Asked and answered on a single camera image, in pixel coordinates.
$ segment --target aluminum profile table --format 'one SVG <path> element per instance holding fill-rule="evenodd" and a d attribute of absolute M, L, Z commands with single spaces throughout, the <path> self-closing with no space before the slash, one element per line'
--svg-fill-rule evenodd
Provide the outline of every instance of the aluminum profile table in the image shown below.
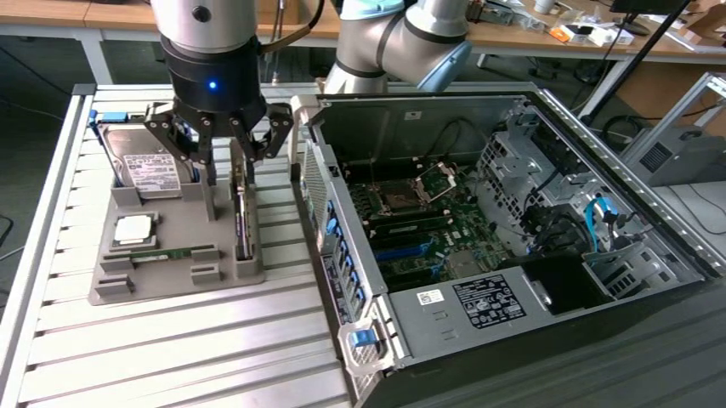
<path fill-rule="evenodd" d="M 314 92 L 263 89 L 270 102 Z M 88 112 L 143 112 L 171 96 L 167 86 L 103 86 L 72 97 L 0 329 L 0 406 L 351 406 L 284 154 L 258 169 L 264 283 L 87 301 L 112 180 Z M 224 174 L 229 155 L 215 158 Z"/>

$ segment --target hard drive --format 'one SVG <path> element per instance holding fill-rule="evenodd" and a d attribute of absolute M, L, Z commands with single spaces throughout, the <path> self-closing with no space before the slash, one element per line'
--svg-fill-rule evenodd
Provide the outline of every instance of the hard drive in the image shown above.
<path fill-rule="evenodd" d="M 196 180 L 191 163 L 175 159 L 143 124 L 112 124 L 101 129 L 117 183 L 136 187 L 140 198 L 181 196 L 183 183 Z"/>

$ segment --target slotted aluminum surface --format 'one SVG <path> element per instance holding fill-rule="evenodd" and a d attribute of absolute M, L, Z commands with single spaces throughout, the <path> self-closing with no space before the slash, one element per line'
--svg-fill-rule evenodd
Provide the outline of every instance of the slotted aluminum surface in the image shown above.
<path fill-rule="evenodd" d="M 283 102 L 315 88 L 263 92 L 270 102 Z M 92 108 L 143 112 L 149 101 L 165 99 L 167 87 L 105 87 Z M 303 240 L 287 149 L 258 169 L 266 282 L 91 306 L 111 169 L 93 133 L 77 135 L 68 161 L 75 172 L 65 173 L 59 198 L 65 209 L 56 213 L 63 219 L 49 233 L 56 253 L 41 263 L 49 267 L 39 269 L 1 407 L 351 406 Z M 223 145 L 215 141 L 216 148 Z M 215 157 L 225 174 L 229 155 L 215 150 Z"/>

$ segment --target table leg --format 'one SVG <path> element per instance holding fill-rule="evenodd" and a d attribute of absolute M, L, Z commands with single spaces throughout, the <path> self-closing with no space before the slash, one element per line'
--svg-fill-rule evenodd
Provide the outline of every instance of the table leg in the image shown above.
<path fill-rule="evenodd" d="M 623 75 L 625 68 L 627 68 L 627 65 L 631 63 L 633 57 L 627 57 L 622 61 L 618 61 L 615 65 L 613 66 L 613 69 L 610 69 L 610 72 L 605 79 L 600 82 L 600 85 L 594 90 L 592 98 L 587 101 L 587 104 L 582 111 L 578 113 L 578 117 L 582 117 L 584 115 L 590 115 L 592 112 L 594 107 L 600 102 L 602 97 L 607 93 L 609 89 L 613 87 L 613 85 L 617 82 L 617 79 Z"/>
<path fill-rule="evenodd" d="M 103 37 L 99 30 L 81 30 L 76 32 L 76 40 L 80 41 L 83 51 L 87 54 L 88 65 L 93 72 L 93 78 L 99 85 L 112 85 L 113 78 L 111 77 L 109 66 L 103 55 Z"/>

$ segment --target light blue robot joint cap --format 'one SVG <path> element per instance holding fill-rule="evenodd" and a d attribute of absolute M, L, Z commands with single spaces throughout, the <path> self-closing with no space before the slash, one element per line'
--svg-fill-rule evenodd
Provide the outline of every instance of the light blue robot joint cap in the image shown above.
<path fill-rule="evenodd" d="M 404 9 L 403 0 L 346 0 L 340 20 L 367 20 Z"/>
<path fill-rule="evenodd" d="M 427 92 L 442 92 L 456 79 L 471 53 L 472 44 L 468 41 L 462 42 L 448 55 L 442 58 L 439 65 L 427 73 L 418 88 Z"/>

